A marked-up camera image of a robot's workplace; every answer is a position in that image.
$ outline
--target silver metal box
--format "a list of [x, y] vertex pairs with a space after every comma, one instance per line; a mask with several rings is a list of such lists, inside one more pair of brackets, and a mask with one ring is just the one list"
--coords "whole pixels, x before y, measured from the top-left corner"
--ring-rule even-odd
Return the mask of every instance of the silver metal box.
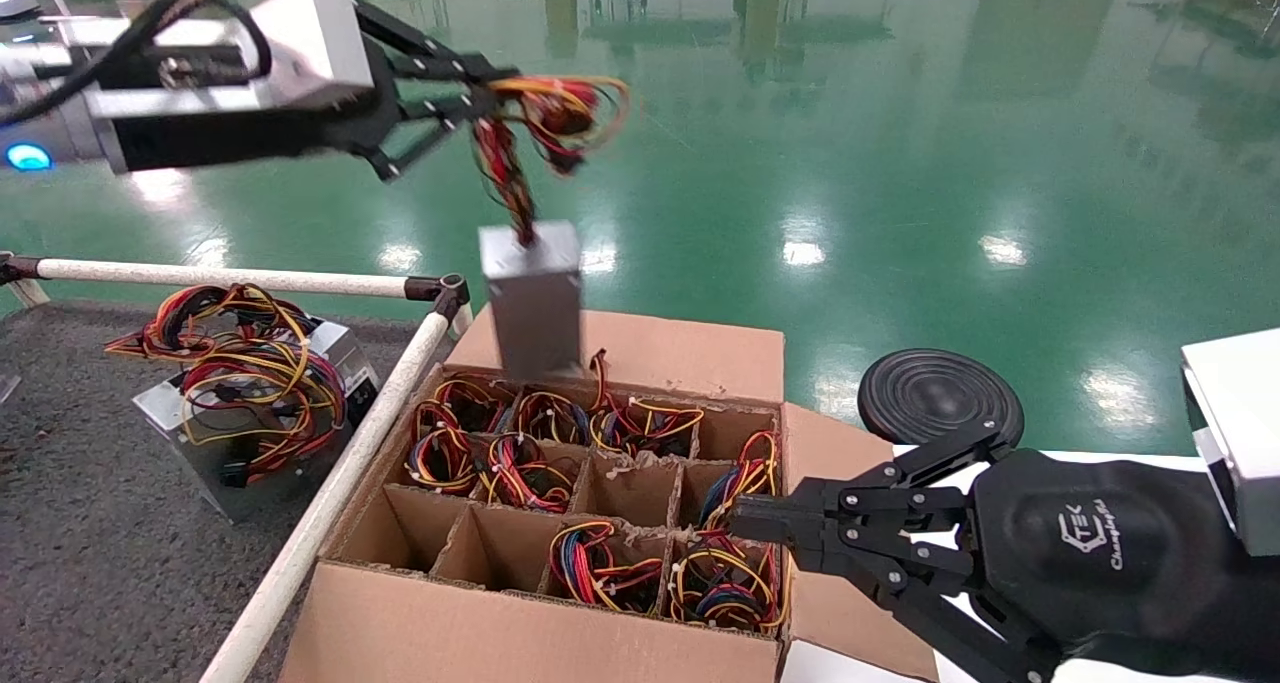
[[[343, 393], [347, 395], [347, 425], [338, 436], [321, 450], [306, 459], [293, 460], [292, 469], [276, 469], [261, 481], [247, 487], [225, 486], [220, 480], [220, 469], [225, 460], [225, 449], [219, 445], [192, 446], [183, 432], [183, 418], [189, 408], [183, 405], [179, 385], [184, 373], [178, 373], [155, 388], [133, 396], [133, 404], [142, 409], [147, 422], [169, 441], [170, 450], [182, 460], [183, 468], [195, 478], [201, 496], [210, 501], [233, 523], [248, 518], [256, 510], [278, 504], [282, 500], [311, 495], [324, 482], [334, 460], [342, 454], [356, 425], [364, 420], [369, 407], [381, 386], [360, 342], [349, 329], [339, 324], [320, 324], [311, 333], [311, 352], [324, 356], [342, 373]], [[191, 420], [196, 436], [205, 434], [236, 431], [243, 425], [257, 427], [256, 420], [246, 422], [243, 411], [201, 411]]]
[[502, 367], [515, 381], [572, 370], [582, 358], [582, 281], [577, 233], [568, 221], [534, 224], [522, 247], [508, 226], [480, 228]]
[[1192, 436], [1254, 556], [1280, 555], [1280, 327], [1183, 347]]

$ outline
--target cardboard box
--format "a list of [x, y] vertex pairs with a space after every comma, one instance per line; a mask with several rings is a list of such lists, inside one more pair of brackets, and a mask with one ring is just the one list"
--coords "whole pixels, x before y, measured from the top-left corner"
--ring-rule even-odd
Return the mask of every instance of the cardboard box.
[[[832, 577], [792, 569], [790, 620], [776, 636], [561, 597], [548, 547], [563, 523], [590, 518], [617, 521], [622, 536], [611, 545], [622, 559], [662, 556], [664, 591], [672, 556], [687, 541], [681, 528], [759, 428], [780, 434], [787, 490], [805, 475], [852, 477], [892, 458], [872, 434], [782, 400], [781, 333], [598, 311], [585, 311], [582, 324], [584, 354], [608, 350], [612, 391], [707, 411], [689, 459], [636, 463], [580, 450], [566, 515], [488, 504], [484, 492], [440, 496], [401, 475], [411, 407], [321, 547], [280, 679], [769, 683], [790, 642], [806, 641], [938, 680], [932, 648]], [[502, 376], [488, 310], [415, 404], [454, 373]], [[590, 373], [547, 384], [575, 395], [594, 390]]]

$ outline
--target black circular disc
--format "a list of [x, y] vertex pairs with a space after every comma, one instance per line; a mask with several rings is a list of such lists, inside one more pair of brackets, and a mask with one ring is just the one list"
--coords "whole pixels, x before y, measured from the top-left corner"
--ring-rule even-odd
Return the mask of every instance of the black circular disc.
[[919, 446], [974, 418], [996, 420], [1001, 441], [1023, 437], [1023, 404], [995, 370], [951, 350], [891, 352], [863, 373], [858, 411], [868, 431]]

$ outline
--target black cable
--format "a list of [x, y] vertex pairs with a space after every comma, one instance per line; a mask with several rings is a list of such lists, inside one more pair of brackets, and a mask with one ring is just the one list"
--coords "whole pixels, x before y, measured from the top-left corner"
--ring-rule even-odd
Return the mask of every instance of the black cable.
[[[233, 10], [224, 8], [218, 3], [212, 4], [228, 10], [228, 13], [232, 13], [233, 17], [239, 19], [237, 13]], [[174, 17], [172, 13], [175, 8], [179, 10], [186, 9], [186, 12]], [[18, 106], [9, 109], [8, 113], [0, 116], [0, 128], [14, 127], [18, 123], [28, 122], [32, 118], [38, 118], [40, 115], [50, 113], [61, 104], [67, 104], [67, 101], [73, 98], [74, 95], [87, 90], [88, 86], [92, 86], [96, 81], [99, 81], [102, 72], [108, 72], [108, 69], [113, 65], [118, 65], [123, 63], [123, 60], [132, 58], [132, 55], [141, 52], [143, 46], [155, 40], [156, 35], [172, 26], [174, 22], [178, 22], [178, 19], [180, 19], [186, 13], [189, 13], [189, 4], [184, 5], [183, 0], [155, 0], [140, 14], [140, 17], [133, 19], [133, 23], [131, 23], [129, 27], [120, 33], [120, 37], [115, 38], [115, 42], [113, 42], [109, 49], [96, 55], [96, 58], [93, 58], [91, 63], [83, 68], [78, 68], [76, 72], [70, 73], [63, 81], [61, 86], [49, 91], [45, 96], [41, 96], [41, 98], [27, 101], [27, 104], [19, 104]], [[253, 37], [252, 27], [250, 28], [250, 37], [252, 37], [255, 46], [260, 43], [265, 45], [266, 42], [265, 36], [262, 36], [261, 40]], [[266, 64], [270, 65], [270, 55], [262, 58], [262, 55], [259, 54], [260, 65], [264, 60], [266, 60]]]
[[195, 65], [195, 73], [200, 84], [242, 86], [257, 78], [269, 77], [271, 74], [271, 45], [266, 40], [266, 33], [262, 32], [262, 28], [251, 17], [248, 9], [229, 0], [201, 0], [196, 8], [205, 8], [205, 5], [223, 10], [244, 27], [250, 40], [253, 41], [257, 64], [251, 72], [243, 72], [243, 69], [234, 69], [216, 63], [198, 63]]

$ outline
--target white pipe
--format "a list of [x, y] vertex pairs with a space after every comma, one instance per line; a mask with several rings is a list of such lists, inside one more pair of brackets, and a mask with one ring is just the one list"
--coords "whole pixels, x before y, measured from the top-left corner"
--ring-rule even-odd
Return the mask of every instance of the white pipe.
[[347, 450], [343, 450], [342, 458], [333, 466], [329, 478], [316, 492], [284, 547], [280, 547], [280, 555], [275, 556], [275, 563], [227, 634], [223, 647], [205, 669], [201, 683], [243, 683], [253, 670], [262, 648], [280, 624], [284, 610], [310, 573], [320, 551], [320, 542], [338, 522], [338, 515], [372, 463], [383, 439], [426, 368], [431, 350], [440, 344], [448, 327], [449, 320], [439, 313], [429, 313], [422, 320], [422, 326], [387, 377], [365, 421], [356, 428], [351, 443], [347, 443]]
[[256, 283], [270, 292], [308, 294], [404, 297], [404, 279], [352, 276], [347, 272], [294, 270], [201, 269], [193, 265], [109, 263], [101, 260], [42, 258], [37, 276], [51, 281], [161, 283], [170, 287], [229, 287]]

